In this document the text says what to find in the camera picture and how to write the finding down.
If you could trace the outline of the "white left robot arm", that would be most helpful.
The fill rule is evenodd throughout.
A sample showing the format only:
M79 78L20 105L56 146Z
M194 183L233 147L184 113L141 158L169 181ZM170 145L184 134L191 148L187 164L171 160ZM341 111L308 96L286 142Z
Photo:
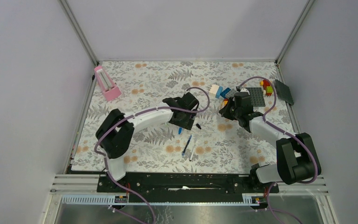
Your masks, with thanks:
M191 93L182 97L165 98L156 107L141 112L124 113L112 110L96 132L95 151L105 158L109 175L108 186L115 192L126 186L123 156L135 133L153 125L170 123L191 130L199 108L199 100Z

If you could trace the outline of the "blue gel pen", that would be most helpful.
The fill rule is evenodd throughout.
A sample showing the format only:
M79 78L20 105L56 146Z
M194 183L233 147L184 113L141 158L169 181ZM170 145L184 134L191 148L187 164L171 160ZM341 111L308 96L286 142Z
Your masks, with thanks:
M186 145L185 145L185 147L184 147L184 149L183 149L183 151L182 151L182 153L181 153L182 156L185 155L186 150L187 150L187 148L188 148L188 146L189 146L189 144L190 144L190 142L191 142L191 139L192 139L192 135L189 136L189 138L188 138L188 140L187 140L187 142L186 142Z

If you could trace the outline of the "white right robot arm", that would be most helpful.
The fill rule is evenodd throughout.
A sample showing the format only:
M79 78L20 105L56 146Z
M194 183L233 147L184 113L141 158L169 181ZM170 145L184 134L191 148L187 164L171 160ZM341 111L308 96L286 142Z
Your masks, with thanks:
M259 136L276 149L276 163L254 168L249 179L250 189L261 192L267 183L310 183L321 174L321 166L311 136L291 133L267 121L266 116L254 111L247 92L234 94L219 114L235 120L247 132Z

